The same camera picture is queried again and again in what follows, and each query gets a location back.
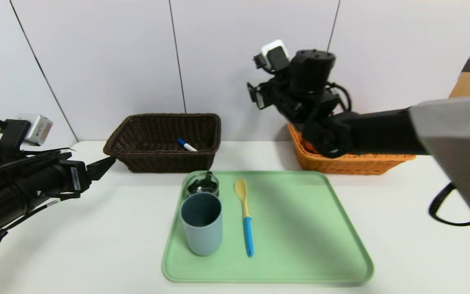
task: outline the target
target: cup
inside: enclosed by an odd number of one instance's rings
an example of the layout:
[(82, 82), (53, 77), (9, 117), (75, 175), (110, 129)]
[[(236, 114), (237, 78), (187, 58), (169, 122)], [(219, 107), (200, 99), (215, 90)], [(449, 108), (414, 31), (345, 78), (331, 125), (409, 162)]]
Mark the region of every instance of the cup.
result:
[(191, 195), (181, 206), (181, 220), (188, 246), (201, 256), (214, 253), (222, 242), (222, 205), (217, 196)]

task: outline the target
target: white wall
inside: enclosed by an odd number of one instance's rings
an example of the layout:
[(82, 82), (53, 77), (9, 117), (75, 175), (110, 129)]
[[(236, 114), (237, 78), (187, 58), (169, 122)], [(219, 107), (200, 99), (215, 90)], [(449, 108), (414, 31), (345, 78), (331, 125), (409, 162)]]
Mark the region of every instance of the white wall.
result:
[[(13, 1), (80, 139), (104, 140), (130, 114), (183, 111), (168, 1)], [(337, 0), (171, 3), (188, 112), (219, 113), (224, 140), (285, 139), (284, 119), (250, 103), (245, 82), (269, 78), (251, 58), (278, 38), (291, 53), (325, 49)], [(330, 79), (349, 89), (356, 111), (447, 97), (470, 54), (470, 2), (342, 0), (330, 51)], [(60, 113), (0, 0), (0, 117), (38, 101), (59, 131)]]
[(76, 142), (34, 60), (10, 2), (0, 0), (0, 119), (14, 118), (20, 112), (43, 114), (54, 122), (41, 149), (67, 147)]
[(283, 39), (300, 49), (326, 49), (338, 0), (172, 0), (188, 112), (214, 112), (223, 140), (288, 139), (274, 107), (259, 111), (246, 82), (271, 76), (252, 61), (263, 45)]
[(168, 0), (13, 0), (78, 140), (129, 115), (184, 112)]
[(356, 111), (449, 97), (470, 55), (470, 1), (342, 0), (330, 51)]

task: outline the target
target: green tray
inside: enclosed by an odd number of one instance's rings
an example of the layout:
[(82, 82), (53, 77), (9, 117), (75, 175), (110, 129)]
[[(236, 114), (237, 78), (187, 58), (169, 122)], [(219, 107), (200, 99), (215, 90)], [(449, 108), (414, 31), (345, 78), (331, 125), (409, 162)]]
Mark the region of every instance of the green tray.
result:
[[(222, 244), (206, 257), (190, 251), (177, 213), (185, 200), (183, 188), (162, 261), (162, 271), (170, 281), (356, 286), (373, 276), (373, 262), (323, 174), (213, 173), (220, 182)], [(246, 255), (242, 204), (234, 188), (241, 177), (248, 186), (252, 216), (255, 254), (251, 258)]]

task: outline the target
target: blue marker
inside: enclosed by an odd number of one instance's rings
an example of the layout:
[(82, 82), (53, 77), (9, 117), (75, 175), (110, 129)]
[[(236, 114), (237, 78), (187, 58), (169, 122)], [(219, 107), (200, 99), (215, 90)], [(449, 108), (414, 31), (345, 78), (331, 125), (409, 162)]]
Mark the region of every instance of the blue marker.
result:
[(183, 139), (181, 138), (177, 138), (177, 143), (181, 146), (183, 146), (184, 148), (186, 148), (188, 151), (193, 151), (193, 152), (197, 152), (197, 149), (195, 149), (194, 147), (191, 147), (188, 143), (186, 143)]

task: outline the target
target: wicker basket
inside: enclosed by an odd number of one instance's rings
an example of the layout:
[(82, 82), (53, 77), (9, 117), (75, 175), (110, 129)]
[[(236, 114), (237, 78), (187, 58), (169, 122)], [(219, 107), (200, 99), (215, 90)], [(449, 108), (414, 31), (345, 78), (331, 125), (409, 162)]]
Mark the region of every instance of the wicker basket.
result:
[[(182, 138), (197, 149), (177, 144)], [(207, 171), (220, 146), (220, 117), (215, 114), (145, 114), (127, 117), (103, 152), (134, 173)]]
[(381, 175), (403, 162), (416, 158), (411, 155), (387, 154), (347, 154), (334, 159), (325, 158), (320, 154), (309, 152), (302, 145), (301, 135), (291, 124), (288, 124), (288, 129), (295, 145), (295, 155), (300, 166), (311, 171), (325, 174)]

